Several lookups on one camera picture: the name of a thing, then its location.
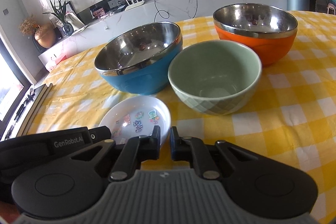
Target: white plate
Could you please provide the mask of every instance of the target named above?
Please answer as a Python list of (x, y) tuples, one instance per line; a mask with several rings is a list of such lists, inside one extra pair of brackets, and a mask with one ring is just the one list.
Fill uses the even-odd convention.
[[(149, 112), (152, 110), (155, 110), (158, 117), (157, 124), (150, 121)], [(141, 121), (142, 124), (142, 129), (138, 132), (137, 127), (133, 125), (135, 121)], [(158, 125), (161, 129), (160, 146), (162, 146), (167, 139), (170, 122), (169, 109), (161, 100), (152, 96), (136, 96), (121, 101), (111, 108), (99, 126), (107, 126), (111, 131), (111, 138), (116, 144), (122, 144), (132, 137), (151, 135), (154, 125)]]

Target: bolt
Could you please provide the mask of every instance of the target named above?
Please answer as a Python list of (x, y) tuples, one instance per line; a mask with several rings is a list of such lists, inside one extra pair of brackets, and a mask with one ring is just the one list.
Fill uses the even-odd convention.
[(125, 178), (127, 178), (127, 173), (123, 171), (116, 171), (116, 172), (112, 172), (110, 177), (113, 180), (120, 181), (120, 180), (124, 180)]
[(219, 176), (220, 174), (217, 171), (212, 171), (212, 170), (205, 171), (203, 173), (203, 178), (205, 179), (218, 179)]

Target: table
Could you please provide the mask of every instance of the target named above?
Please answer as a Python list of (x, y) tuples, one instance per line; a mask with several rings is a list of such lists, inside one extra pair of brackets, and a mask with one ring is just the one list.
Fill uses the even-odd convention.
[[(321, 223), (336, 216), (336, 17), (291, 12), (299, 23), (291, 51), (264, 68), (256, 94), (236, 113), (215, 117), (184, 105), (168, 86), (154, 95), (169, 108), (181, 136), (207, 144), (224, 139), (307, 172), (319, 196), (312, 215)], [(212, 17), (178, 22), (184, 47), (218, 39)], [(97, 127), (115, 104), (130, 96), (112, 88), (94, 69), (103, 45), (61, 62), (45, 80), (54, 84), (29, 134), (87, 126)], [(144, 169), (176, 169), (169, 143), (158, 161)]]

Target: metal bowl rim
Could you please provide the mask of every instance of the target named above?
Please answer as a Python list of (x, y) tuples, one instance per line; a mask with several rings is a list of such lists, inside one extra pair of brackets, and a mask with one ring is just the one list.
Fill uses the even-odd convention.
[[(241, 44), (239, 42), (234, 42), (234, 41), (230, 41), (230, 40), (223, 40), (223, 39), (207, 40), (207, 41), (202, 41), (202, 42), (190, 45), (189, 47), (183, 49), (183, 51), (185, 51), (187, 49), (190, 49), (190, 48), (193, 48), (193, 47), (195, 47), (197, 45), (200, 45), (200, 44), (203, 44), (203, 43), (216, 42), (216, 41), (225, 42), (225, 43), (229, 42), (229, 43), (238, 44), (239, 46), (244, 47), (247, 50), (249, 50), (256, 57), (256, 60), (258, 61), (258, 64), (259, 64), (259, 71), (258, 71), (257, 77), (253, 80), (253, 82), (250, 85), (248, 85), (246, 88), (244, 88), (243, 90), (241, 90), (240, 92), (237, 92), (237, 93), (234, 93), (234, 94), (231, 94), (231, 95), (228, 95), (228, 96), (223, 96), (223, 97), (202, 97), (202, 96), (192, 95), (192, 94), (190, 94), (190, 93), (188, 93), (188, 92), (180, 89), (176, 84), (173, 84), (174, 88), (176, 88), (179, 92), (183, 93), (184, 95), (186, 95), (188, 97), (191, 97), (191, 98), (194, 98), (194, 99), (202, 99), (202, 100), (205, 100), (205, 101), (206, 100), (218, 100), (218, 101), (220, 101), (220, 100), (224, 100), (224, 99), (230, 99), (230, 98), (233, 98), (233, 97), (236, 97), (236, 96), (239, 96), (239, 95), (243, 94), (247, 89), (249, 89), (251, 86), (253, 86), (256, 82), (258, 82), (260, 80), (261, 74), (263, 72), (263, 65), (261, 63), (261, 60), (260, 60), (259, 56), (250, 47), (248, 47), (248, 46), (246, 46), (244, 44)], [(175, 58), (172, 60), (172, 62), (169, 65), (169, 68), (168, 68), (168, 80), (169, 80), (170, 85), (172, 85), (172, 83), (171, 83), (171, 77), (170, 77), (170, 72), (169, 71), (170, 71), (171, 66), (173, 65), (174, 60), (175, 60)]]
[[(109, 70), (98, 69), (98, 68), (96, 67), (96, 60), (97, 60), (99, 54), (100, 54), (101, 51), (102, 51), (103, 49), (105, 49), (105, 48), (106, 48), (106, 47), (107, 47), (113, 40), (115, 40), (115, 39), (117, 39), (117, 38), (123, 36), (124, 34), (126, 34), (126, 33), (128, 33), (128, 32), (133, 31), (133, 30), (135, 30), (135, 29), (137, 29), (137, 28), (140, 28), (140, 27), (143, 27), (143, 26), (147, 26), (147, 25), (151, 25), (151, 24), (153, 24), (153, 23), (169, 23), (169, 24), (172, 24), (172, 25), (175, 25), (175, 26), (178, 27), (178, 30), (179, 30), (178, 35), (177, 35), (177, 36), (174, 38), (174, 40), (168, 45), (167, 48), (164, 48), (162, 51), (157, 52), (155, 55), (153, 55), (153, 56), (151, 56), (151, 57), (149, 57), (149, 58), (147, 58), (147, 59), (144, 59), (144, 60), (142, 60), (142, 61), (140, 61), (140, 62), (138, 62), (138, 63), (136, 63), (136, 64), (134, 64), (134, 65), (131, 65), (131, 66), (127, 66), (127, 67), (123, 67), (123, 68), (118, 68), (118, 69), (109, 69)], [(169, 22), (169, 21), (159, 21), (159, 22), (152, 22), (152, 23), (148, 23), (148, 24), (140, 25), (140, 26), (138, 26), (138, 27), (135, 27), (135, 28), (133, 28), (133, 29), (130, 29), (130, 30), (128, 30), (128, 31), (126, 31), (126, 32), (124, 32), (124, 33), (122, 33), (122, 34), (119, 35), (118, 37), (115, 37), (115, 38), (113, 38), (111, 41), (109, 41), (109, 42), (108, 42), (108, 43), (107, 43), (107, 44), (106, 44), (106, 45), (99, 51), (99, 53), (97, 54), (96, 58), (94, 59), (94, 67), (95, 67), (95, 69), (96, 69), (97, 71), (99, 71), (99, 72), (117, 72), (117, 71), (127, 70), (127, 69), (129, 69), (129, 68), (135, 67), (137, 64), (139, 64), (139, 63), (141, 63), (141, 62), (145, 62), (145, 61), (150, 60), (151, 58), (153, 58), (153, 57), (156, 56), (157, 54), (160, 54), (160, 53), (162, 53), (163, 51), (165, 51), (166, 49), (170, 48), (172, 45), (174, 45), (173, 42), (176, 41), (176, 40), (179, 38), (179, 36), (182, 36), (181, 28), (180, 28), (179, 25), (177, 25), (177, 24), (174, 23), (174, 22)]]
[[(229, 7), (229, 6), (234, 6), (234, 5), (245, 5), (245, 4), (267, 6), (267, 7), (271, 7), (271, 8), (280, 10), (280, 11), (282, 11), (282, 12), (285, 12), (286, 14), (290, 15), (290, 16), (295, 20), (295, 22), (296, 22), (295, 27), (292, 28), (292, 29), (290, 29), (290, 30), (286, 30), (286, 31), (277, 31), (277, 32), (250, 31), (250, 30), (241, 29), (241, 28), (237, 28), (237, 27), (232, 27), (232, 26), (230, 26), (230, 25), (226, 25), (226, 24), (220, 22), (219, 20), (217, 20), (217, 19), (215, 18), (215, 13), (216, 13), (217, 11), (223, 9), (223, 8), (226, 8), (226, 7)], [(241, 31), (241, 32), (249, 32), (249, 33), (256, 33), (256, 34), (280, 34), (280, 33), (292, 32), (292, 31), (294, 31), (295, 29), (297, 29), (297, 27), (298, 27), (298, 21), (297, 21), (297, 19), (295, 18), (295, 16), (293, 16), (293, 15), (290, 14), (289, 12), (287, 12), (287, 11), (285, 11), (285, 10), (282, 10), (282, 9), (280, 9), (280, 8), (278, 8), (278, 7), (275, 7), (275, 6), (271, 6), (271, 5), (267, 5), (267, 4), (259, 4), (259, 3), (236, 3), (236, 4), (226, 5), (226, 6), (223, 6), (223, 7), (219, 8), (219, 9), (217, 9), (217, 10), (213, 13), (212, 18), (213, 18), (213, 20), (215, 20), (216, 22), (218, 22), (220, 25), (226, 27), (227, 29), (225, 29), (224, 31), (227, 31), (227, 32), (230, 32), (229, 30), (231, 29), (231, 30), (237, 30), (237, 31)]]

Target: green plant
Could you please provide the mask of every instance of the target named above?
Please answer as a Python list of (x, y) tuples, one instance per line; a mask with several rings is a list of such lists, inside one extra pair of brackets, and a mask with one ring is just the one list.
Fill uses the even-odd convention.
[(62, 0), (58, 0), (58, 9), (56, 8), (56, 0), (54, 0), (54, 4), (50, 0), (51, 7), (54, 12), (47, 12), (43, 14), (52, 14), (57, 17), (63, 24), (66, 22), (65, 20), (65, 13), (67, 12), (67, 2), (64, 1), (62, 5)]

